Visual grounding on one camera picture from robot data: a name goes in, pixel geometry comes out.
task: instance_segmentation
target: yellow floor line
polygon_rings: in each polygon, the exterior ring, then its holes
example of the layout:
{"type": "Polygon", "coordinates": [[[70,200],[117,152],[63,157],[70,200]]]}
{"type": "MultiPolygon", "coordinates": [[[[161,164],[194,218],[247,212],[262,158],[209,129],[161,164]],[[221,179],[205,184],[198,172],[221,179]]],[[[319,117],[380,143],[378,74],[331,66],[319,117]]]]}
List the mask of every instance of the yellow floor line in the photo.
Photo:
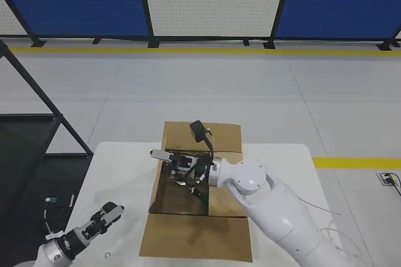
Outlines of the yellow floor line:
{"type": "Polygon", "coordinates": [[[313,163],[318,169],[401,169],[401,158],[313,157],[313,163]]]}
{"type": "Polygon", "coordinates": [[[319,50],[319,49],[244,49],[195,47],[10,47],[12,52],[24,53],[227,53],[261,55],[369,55],[401,57],[401,51],[379,50],[319,50]]]}

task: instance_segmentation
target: electrical socket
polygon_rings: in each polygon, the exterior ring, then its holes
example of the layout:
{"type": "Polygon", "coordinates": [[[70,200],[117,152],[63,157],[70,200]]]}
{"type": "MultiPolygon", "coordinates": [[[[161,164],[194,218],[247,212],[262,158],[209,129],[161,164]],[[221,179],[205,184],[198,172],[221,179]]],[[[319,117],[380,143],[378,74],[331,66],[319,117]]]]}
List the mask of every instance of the electrical socket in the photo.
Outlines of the electrical socket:
{"type": "Polygon", "coordinates": [[[388,178],[389,176],[390,176],[392,179],[394,179],[394,181],[395,181],[395,186],[398,186],[398,181],[395,179],[395,177],[394,177],[391,173],[389,173],[389,172],[383,172],[383,171],[377,171],[376,174],[377,174],[377,177],[378,177],[379,180],[380,180],[380,183],[381,183],[383,186],[392,186],[391,183],[388,183],[388,182],[386,181],[386,178],[388,178]]]}

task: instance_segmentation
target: white table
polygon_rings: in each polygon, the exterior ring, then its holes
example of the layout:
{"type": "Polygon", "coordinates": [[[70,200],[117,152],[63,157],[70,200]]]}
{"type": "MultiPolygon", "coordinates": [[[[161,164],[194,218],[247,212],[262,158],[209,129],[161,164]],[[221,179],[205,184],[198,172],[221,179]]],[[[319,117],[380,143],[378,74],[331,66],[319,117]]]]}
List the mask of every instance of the white table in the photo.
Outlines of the white table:
{"type": "MultiPolygon", "coordinates": [[[[108,232],[92,241],[74,266],[298,266],[249,220],[253,263],[139,257],[157,161],[150,157],[160,143],[101,143],[91,162],[67,231],[85,224],[101,205],[113,201],[126,211],[108,232]]],[[[309,150],[298,144],[243,144],[244,158],[261,160],[304,200],[328,210],[309,150]]],[[[308,206],[319,228],[328,227],[331,214],[308,206]]]]}

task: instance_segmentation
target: floor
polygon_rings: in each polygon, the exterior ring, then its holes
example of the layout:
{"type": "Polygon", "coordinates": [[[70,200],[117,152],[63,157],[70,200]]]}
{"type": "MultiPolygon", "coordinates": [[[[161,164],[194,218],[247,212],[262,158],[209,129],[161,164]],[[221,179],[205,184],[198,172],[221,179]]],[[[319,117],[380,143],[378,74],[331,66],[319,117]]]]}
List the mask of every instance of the floor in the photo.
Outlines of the floor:
{"type": "MultiPolygon", "coordinates": [[[[335,43],[311,47],[341,48],[335,43]]],[[[163,121],[200,119],[241,124],[244,143],[301,143],[313,156],[401,157],[401,57],[16,56],[93,150],[103,141],[159,142],[163,121]]],[[[0,113],[47,111],[2,59],[0,113]]],[[[60,129],[49,151],[81,149],[60,129]]],[[[354,266],[401,267],[401,200],[393,188],[381,186],[375,171],[317,170],[330,209],[342,214],[334,220],[354,266]]],[[[391,171],[401,178],[401,170],[391,171]]]]}

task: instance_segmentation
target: black frame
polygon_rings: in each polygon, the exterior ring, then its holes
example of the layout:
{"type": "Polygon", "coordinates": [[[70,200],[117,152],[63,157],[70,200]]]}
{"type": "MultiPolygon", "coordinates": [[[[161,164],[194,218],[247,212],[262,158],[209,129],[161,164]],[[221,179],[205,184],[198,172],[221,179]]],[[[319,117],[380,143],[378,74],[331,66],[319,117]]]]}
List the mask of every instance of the black frame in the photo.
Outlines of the black frame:
{"type": "Polygon", "coordinates": [[[89,38],[93,39],[93,44],[96,45],[100,42],[101,39],[119,39],[119,40],[128,40],[128,41],[147,41],[148,48],[158,48],[161,41],[223,41],[223,40],[241,40],[243,41],[243,45],[249,46],[250,40],[262,40],[267,41],[264,43],[265,49],[275,49],[275,40],[282,41],[380,41],[383,42],[380,45],[377,45],[380,50],[390,50],[389,45],[394,45],[395,47],[399,47],[398,41],[401,39],[397,39],[399,32],[401,31],[401,24],[395,31],[395,33],[391,36],[391,38],[321,38],[321,37],[280,37],[276,36],[276,32],[279,26],[279,22],[281,20],[281,15],[285,6],[285,0],[280,0],[279,5],[275,14],[275,20],[273,22],[271,34],[269,37],[223,37],[223,36],[154,36],[152,21],[150,17],[150,10],[148,6],[148,0],[142,0],[144,16],[146,18],[146,24],[148,28],[148,35],[145,36],[125,36],[125,35],[34,35],[30,30],[21,14],[18,12],[16,6],[13,3],[13,0],[6,0],[9,8],[12,10],[13,14],[16,16],[24,30],[27,32],[27,35],[0,35],[0,37],[8,37],[8,38],[20,38],[20,37],[29,37],[33,45],[32,47],[41,47],[44,45],[45,41],[40,40],[39,38],[89,38]]]}
{"type": "Polygon", "coordinates": [[[281,21],[281,16],[283,12],[283,7],[285,6],[285,0],[279,0],[278,8],[275,14],[275,20],[273,21],[272,25],[272,32],[270,32],[270,37],[268,38],[267,42],[263,44],[265,49],[275,49],[275,44],[273,41],[276,39],[276,32],[279,27],[279,22],[281,21]]]}
{"type": "Polygon", "coordinates": [[[5,57],[9,63],[16,69],[16,71],[22,76],[22,78],[28,83],[28,85],[33,89],[33,91],[40,97],[40,99],[46,104],[46,106],[52,111],[54,116],[58,118],[60,123],[68,130],[68,132],[73,136],[73,138],[80,144],[80,146],[85,150],[88,156],[92,156],[94,153],[86,145],[83,139],[75,131],[75,129],[70,125],[68,120],[62,115],[55,104],[52,103],[50,98],[46,93],[40,88],[38,83],[34,78],[28,73],[28,71],[22,66],[21,62],[16,58],[16,56],[10,51],[8,46],[0,39],[0,59],[5,57]]]}
{"type": "Polygon", "coordinates": [[[12,0],[6,0],[6,4],[9,6],[11,9],[12,13],[15,15],[19,23],[21,24],[22,28],[27,32],[27,36],[32,40],[33,44],[31,47],[42,47],[46,41],[42,41],[39,39],[39,37],[35,36],[34,33],[30,30],[28,27],[28,24],[25,22],[24,18],[22,18],[22,15],[18,11],[18,8],[16,8],[15,4],[13,3],[12,0]]]}
{"type": "Polygon", "coordinates": [[[0,121],[23,121],[23,120],[39,120],[39,121],[52,121],[53,127],[52,130],[49,132],[46,140],[44,141],[43,145],[41,146],[40,150],[36,153],[35,159],[33,160],[27,167],[27,171],[23,175],[23,182],[19,184],[18,190],[16,190],[15,194],[11,197],[8,204],[5,206],[4,216],[0,218],[0,236],[2,235],[5,225],[11,219],[13,215],[14,209],[17,207],[19,200],[23,197],[26,187],[28,183],[32,180],[36,170],[38,163],[43,159],[47,148],[49,147],[50,143],[52,142],[53,137],[55,136],[59,125],[61,124],[60,118],[56,118],[54,114],[0,114],[0,121]]]}
{"type": "Polygon", "coordinates": [[[383,43],[377,45],[377,47],[381,51],[391,51],[390,45],[393,45],[394,47],[400,47],[400,44],[397,42],[396,37],[398,34],[401,32],[401,24],[398,26],[398,28],[395,30],[394,34],[387,40],[385,40],[383,43]]]}

